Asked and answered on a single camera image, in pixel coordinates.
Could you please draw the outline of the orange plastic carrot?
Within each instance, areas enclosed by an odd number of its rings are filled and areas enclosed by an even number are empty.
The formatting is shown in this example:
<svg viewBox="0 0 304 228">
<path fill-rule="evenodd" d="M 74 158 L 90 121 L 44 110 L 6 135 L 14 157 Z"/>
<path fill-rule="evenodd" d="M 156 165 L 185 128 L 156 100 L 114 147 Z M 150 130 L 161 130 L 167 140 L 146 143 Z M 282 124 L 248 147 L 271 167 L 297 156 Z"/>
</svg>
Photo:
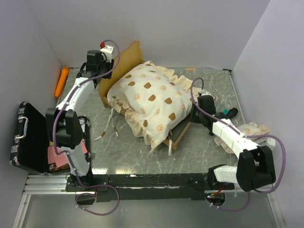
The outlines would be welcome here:
<svg viewBox="0 0 304 228">
<path fill-rule="evenodd" d="M 63 89 L 64 89 L 64 86 L 65 86 L 65 82 L 66 82 L 66 79 L 69 75 L 69 68 L 68 67 L 64 67 L 62 68 L 61 70 L 61 75 L 59 77 L 59 81 L 57 83 L 57 86 L 56 86 L 56 89 L 55 89 L 55 92 L 54 92 L 54 97 L 55 98 L 59 98 Z"/>
</svg>

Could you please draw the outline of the small bear print pillow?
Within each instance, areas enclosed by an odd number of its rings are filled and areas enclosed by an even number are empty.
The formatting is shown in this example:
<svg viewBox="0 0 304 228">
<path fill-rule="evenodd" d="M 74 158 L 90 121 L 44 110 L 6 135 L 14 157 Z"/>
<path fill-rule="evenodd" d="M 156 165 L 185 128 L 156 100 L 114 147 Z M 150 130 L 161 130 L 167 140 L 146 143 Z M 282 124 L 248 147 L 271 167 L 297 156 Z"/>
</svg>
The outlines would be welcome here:
<svg viewBox="0 0 304 228">
<path fill-rule="evenodd" d="M 237 127 L 237 129 L 246 134 L 247 136 L 253 136 L 253 135 L 263 135 L 268 134 L 270 130 L 265 125 L 257 125 L 256 123 L 246 123 L 242 124 Z M 216 136 L 214 138 L 214 142 L 217 146 L 221 146 L 227 153 L 235 154 L 237 157 L 239 153 L 237 154 L 233 149 L 231 149 L 226 142 L 224 142 L 220 137 Z"/>
</svg>

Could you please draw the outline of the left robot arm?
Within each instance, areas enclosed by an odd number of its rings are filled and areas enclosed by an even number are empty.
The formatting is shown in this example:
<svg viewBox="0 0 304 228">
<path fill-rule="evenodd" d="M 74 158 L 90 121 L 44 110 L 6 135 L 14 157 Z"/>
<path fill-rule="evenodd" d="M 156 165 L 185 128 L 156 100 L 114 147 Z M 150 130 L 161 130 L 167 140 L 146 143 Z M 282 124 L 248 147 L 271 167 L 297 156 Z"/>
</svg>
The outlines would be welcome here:
<svg viewBox="0 0 304 228">
<path fill-rule="evenodd" d="M 92 189 L 94 179 L 90 164 L 83 154 L 81 142 L 84 132 L 77 112 L 101 79 L 111 78 L 114 69 L 113 50 L 112 46 L 89 50 L 72 89 L 59 105 L 46 111 L 47 134 L 53 142 L 55 154 L 66 157 L 72 182 L 83 191 Z"/>
</svg>

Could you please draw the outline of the white lint roller box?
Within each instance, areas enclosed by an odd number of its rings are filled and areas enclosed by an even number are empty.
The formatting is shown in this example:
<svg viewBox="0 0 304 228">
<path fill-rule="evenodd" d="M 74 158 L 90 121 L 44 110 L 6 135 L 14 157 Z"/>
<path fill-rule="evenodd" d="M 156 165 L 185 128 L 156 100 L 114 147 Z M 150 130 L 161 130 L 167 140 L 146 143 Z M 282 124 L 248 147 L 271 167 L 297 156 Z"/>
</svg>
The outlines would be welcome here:
<svg viewBox="0 0 304 228">
<path fill-rule="evenodd" d="M 260 146 L 268 146 L 271 150 L 273 150 L 276 146 L 275 139 L 271 137 L 262 137 L 254 140 L 255 143 L 259 144 Z"/>
</svg>

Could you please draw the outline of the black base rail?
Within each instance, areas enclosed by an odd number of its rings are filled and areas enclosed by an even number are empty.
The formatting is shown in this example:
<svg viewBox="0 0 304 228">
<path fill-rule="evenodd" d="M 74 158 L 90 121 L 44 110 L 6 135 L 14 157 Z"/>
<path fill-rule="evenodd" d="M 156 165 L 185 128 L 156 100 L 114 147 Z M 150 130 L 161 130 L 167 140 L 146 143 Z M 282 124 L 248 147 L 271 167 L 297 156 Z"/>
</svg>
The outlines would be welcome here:
<svg viewBox="0 0 304 228">
<path fill-rule="evenodd" d="M 94 175 L 92 185 L 101 184 L 115 187 L 120 200 L 204 200 L 206 193 L 235 188 L 207 173 Z"/>
</svg>

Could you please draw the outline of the black open carrying case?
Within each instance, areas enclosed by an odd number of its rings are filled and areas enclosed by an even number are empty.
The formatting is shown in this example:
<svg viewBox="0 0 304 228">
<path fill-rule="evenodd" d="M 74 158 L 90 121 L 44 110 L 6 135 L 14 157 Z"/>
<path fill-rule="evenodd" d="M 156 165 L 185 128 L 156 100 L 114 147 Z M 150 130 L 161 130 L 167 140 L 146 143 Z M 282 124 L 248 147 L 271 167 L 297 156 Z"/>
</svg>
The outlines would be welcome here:
<svg viewBox="0 0 304 228">
<path fill-rule="evenodd" d="M 46 118 L 31 103 L 19 105 L 9 161 L 11 165 L 36 175 L 70 171 L 66 156 L 55 154 L 47 136 Z"/>
</svg>

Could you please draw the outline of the aluminium frame rail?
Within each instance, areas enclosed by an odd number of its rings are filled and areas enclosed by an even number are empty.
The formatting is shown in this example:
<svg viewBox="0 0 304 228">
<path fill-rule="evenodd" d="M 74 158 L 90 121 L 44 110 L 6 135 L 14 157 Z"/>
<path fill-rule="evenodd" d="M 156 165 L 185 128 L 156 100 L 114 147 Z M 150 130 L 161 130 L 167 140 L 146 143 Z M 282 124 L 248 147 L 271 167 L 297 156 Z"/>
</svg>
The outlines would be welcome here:
<svg viewBox="0 0 304 228">
<path fill-rule="evenodd" d="M 241 191 L 241 188 L 234 184 L 233 190 Z M 29 175 L 23 190 L 24 194 L 64 194 L 64 193 L 81 193 L 89 192 L 94 193 L 95 191 L 107 191 L 107 187 L 96 188 L 83 188 L 77 186 L 68 180 L 66 175 Z"/>
</svg>

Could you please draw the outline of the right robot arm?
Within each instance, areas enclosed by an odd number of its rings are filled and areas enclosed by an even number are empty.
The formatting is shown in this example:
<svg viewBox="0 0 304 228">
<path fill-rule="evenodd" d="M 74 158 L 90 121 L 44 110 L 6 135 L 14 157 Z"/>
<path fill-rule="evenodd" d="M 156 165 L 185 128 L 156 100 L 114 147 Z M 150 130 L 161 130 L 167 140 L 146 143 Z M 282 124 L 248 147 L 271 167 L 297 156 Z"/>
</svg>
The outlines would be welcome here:
<svg viewBox="0 0 304 228">
<path fill-rule="evenodd" d="M 272 150 L 245 137 L 231 121 L 237 114 L 236 108 L 217 112 L 210 95 L 199 96 L 192 105 L 190 121 L 206 127 L 211 136 L 222 140 L 237 157 L 236 166 L 222 164 L 209 168 L 207 183 L 212 189 L 233 183 L 249 192 L 276 181 Z"/>
</svg>

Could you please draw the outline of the wooden pet bed frame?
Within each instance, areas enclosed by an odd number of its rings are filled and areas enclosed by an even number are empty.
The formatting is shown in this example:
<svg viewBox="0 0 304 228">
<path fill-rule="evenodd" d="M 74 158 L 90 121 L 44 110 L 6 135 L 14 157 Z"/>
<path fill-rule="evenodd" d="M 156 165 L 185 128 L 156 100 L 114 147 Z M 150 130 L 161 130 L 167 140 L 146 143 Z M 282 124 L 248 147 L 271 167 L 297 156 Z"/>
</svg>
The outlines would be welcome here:
<svg viewBox="0 0 304 228">
<path fill-rule="evenodd" d="M 117 68 L 112 72 L 112 78 L 110 80 L 103 79 L 98 88 L 98 92 L 102 103 L 105 108 L 109 108 L 111 112 L 113 111 L 110 104 L 106 99 L 107 92 L 122 76 L 124 73 L 130 71 L 134 67 L 143 64 L 143 52 L 140 48 L 140 41 L 136 40 L 132 42 L 129 47 L 122 51 L 119 56 L 114 59 L 114 62 L 118 65 Z M 119 114 L 124 116 L 125 111 L 122 110 Z M 176 127 L 174 127 L 170 132 L 169 136 L 162 142 L 166 144 L 168 149 L 168 154 L 171 155 L 174 150 L 177 149 L 178 143 L 181 141 L 181 138 L 184 136 L 185 132 L 189 128 L 189 115 L 182 120 Z"/>
</svg>

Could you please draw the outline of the bear print bed mattress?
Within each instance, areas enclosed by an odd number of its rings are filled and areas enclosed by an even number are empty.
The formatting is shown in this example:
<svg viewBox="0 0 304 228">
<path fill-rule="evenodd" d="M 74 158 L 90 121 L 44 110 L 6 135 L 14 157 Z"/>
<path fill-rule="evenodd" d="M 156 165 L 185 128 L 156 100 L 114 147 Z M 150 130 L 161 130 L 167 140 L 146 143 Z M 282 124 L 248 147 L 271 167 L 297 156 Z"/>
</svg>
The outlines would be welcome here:
<svg viewBox="0 0 304 228">
<path fill-rule="evenodd" d="M 147 61 L 123 76 L 109 89 L 106 99 L 113 111 L 125 111 L 135 137 L 154 150 L 191 111 L 201 88 L 177 76 L 174 70 Z"/>
</svg>

